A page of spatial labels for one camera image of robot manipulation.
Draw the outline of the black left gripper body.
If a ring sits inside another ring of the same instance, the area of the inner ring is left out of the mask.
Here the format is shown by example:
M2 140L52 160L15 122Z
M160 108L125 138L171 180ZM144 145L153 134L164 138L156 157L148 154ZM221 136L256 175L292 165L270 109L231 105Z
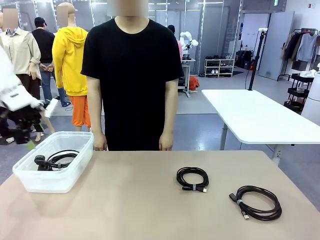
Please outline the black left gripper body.
M41 123L41 109L32 108L29 105L16 111L0 107L0 118L10 119L18 130L32 130L33 123Z

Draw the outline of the person's left hand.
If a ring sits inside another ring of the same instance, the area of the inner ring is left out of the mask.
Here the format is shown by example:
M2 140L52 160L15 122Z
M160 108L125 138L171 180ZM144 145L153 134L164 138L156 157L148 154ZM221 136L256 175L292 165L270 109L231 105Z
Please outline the person's left hand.
M160 151L171 151L174 144L174 134L172 131L164 131L159 139Z

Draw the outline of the person's right hand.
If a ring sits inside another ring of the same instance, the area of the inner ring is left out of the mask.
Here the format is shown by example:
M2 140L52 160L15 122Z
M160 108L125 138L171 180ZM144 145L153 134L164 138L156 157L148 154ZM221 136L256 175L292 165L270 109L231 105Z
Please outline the person's right hand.
M94 134L93 150L94 151L106 151L108 148L107 140L103 133Z

